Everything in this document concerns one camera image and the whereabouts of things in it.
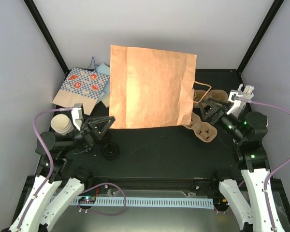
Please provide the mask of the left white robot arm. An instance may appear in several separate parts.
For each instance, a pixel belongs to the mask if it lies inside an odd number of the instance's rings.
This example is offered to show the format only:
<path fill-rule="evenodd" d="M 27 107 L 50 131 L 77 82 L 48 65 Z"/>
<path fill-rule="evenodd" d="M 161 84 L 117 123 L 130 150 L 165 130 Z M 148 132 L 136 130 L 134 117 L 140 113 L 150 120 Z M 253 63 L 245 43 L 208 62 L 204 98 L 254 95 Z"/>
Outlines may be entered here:
<path fill-rule="evenodd" d="M 31 192 L 7 232 L 49 232 L 71 201 L 94 188 L 93 175 L 77 168 L 69 175 L 71 161 L 66 158 L 90 151 L 96 143 L 105 143 L 113 116 L 81 116 L 69 119 L 58 114 L 51 120 L 51 131 L 39 134 L 36 153 L 42 158 Z"/>

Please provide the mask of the brown paper bag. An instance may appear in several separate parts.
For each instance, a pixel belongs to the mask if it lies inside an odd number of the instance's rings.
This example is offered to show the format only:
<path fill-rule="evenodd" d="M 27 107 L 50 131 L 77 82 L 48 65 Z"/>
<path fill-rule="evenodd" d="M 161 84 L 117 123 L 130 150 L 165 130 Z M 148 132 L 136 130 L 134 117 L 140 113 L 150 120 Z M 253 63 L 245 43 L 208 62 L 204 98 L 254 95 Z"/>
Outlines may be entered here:
<path fill-rule="evenodd" d="M 112 129 L 187 125 L 196 84 L 195 54 L 112 45 L 109 115 Z"/>

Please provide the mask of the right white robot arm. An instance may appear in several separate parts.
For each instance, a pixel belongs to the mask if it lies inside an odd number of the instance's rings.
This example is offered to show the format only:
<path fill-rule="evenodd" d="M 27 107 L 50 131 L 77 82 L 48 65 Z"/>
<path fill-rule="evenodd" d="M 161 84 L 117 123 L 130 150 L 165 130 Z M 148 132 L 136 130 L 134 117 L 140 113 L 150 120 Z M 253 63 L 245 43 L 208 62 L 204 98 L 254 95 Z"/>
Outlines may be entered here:
<path fill-rule="evenodd" d="M 211 191 L 222 194 L 230 205 L 242 232 L 282 232 L 270 181 L 270 166 L 262 141 L 268 132 L 267 116 L 249 112 L 239 120 L 229 112 L 228 103 L 209 98 L 202 100 L 202 118 L 219 125 L 234 139 L 235 160 L 246 185 L 249 200 L 242 195 L 233 179 L 216 178 Z"/>

